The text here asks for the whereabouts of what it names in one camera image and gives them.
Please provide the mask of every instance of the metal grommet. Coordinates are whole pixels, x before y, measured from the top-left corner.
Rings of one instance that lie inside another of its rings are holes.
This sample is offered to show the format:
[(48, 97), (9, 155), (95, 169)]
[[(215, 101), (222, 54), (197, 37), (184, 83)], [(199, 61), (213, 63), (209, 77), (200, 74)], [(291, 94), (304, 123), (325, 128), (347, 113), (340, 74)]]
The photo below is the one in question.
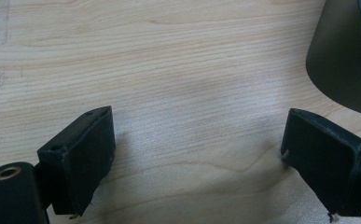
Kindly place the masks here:
[(10, 179), (21, 172), (21, 168), (19, 166), (10, 166), (6, 169), (0, 171), (0, 180)]

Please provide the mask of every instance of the black plastic part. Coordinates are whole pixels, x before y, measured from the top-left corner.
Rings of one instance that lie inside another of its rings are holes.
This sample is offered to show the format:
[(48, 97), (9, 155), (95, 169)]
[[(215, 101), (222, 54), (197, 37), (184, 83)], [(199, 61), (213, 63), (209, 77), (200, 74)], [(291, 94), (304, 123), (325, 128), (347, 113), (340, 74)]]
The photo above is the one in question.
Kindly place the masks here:
[(281, 153), (329, 213), (361, 217), (361, 138), (319, 115), (291, 109)]
[(0, 167), (0, 224), (46, 224), (46, 209), (82, 215), (110, 171), (116, 149), (111, 107), (80, 116), (38, 151), (36, 167)]
[(82, 215), (116, 149), (111, 107), (91, 110), (37, 150), (43, 201), (56, 214)]
[(326, 0), (306, 68), (320, 91), (361, 112), (361, 0)]
[(14, 162), (0, 167), (0, 224), (49, 223), (40, 202), (34, 167)]

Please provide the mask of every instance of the screw hole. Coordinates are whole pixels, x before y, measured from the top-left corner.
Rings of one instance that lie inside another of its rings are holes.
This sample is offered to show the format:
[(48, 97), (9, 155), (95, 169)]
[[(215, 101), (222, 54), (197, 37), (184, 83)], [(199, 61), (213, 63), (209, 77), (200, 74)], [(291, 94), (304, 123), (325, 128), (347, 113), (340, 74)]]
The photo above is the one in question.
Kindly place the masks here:
[(21, 172), (21, 168), (18, 166), (11, 166), (0, 171), (0, 180), (10, 179)]
[(56, 150), (59, 150), (61, 148), (62, 148), (62, 146), (53, 146), (53, 147), (51, 147), (51, 151), (56, 151)]

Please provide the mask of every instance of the table surface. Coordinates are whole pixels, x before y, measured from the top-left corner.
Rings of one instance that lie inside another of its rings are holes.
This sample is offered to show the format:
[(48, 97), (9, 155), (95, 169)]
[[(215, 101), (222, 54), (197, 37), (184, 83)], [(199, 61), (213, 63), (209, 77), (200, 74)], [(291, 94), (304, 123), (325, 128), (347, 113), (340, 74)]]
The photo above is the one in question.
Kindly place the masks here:
[(0, 0), (0, 166), (112, 105), (110, 174), (51, 223), (328, 223), (279, 156), (291, 107), (361, 136), (305, 70), (324, 2)]

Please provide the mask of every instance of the wooden table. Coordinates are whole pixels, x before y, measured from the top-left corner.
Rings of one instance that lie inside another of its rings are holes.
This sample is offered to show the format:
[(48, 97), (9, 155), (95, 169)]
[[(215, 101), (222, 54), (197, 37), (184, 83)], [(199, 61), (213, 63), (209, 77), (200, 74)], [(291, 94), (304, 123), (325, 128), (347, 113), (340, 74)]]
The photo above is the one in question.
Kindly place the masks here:
[(279, 157), (290, 107), (361, 136), (305, 70), (324, 2), (0, 0), (0, 165), (112, 105), (109, 176), (51, 223), (328, 223)]

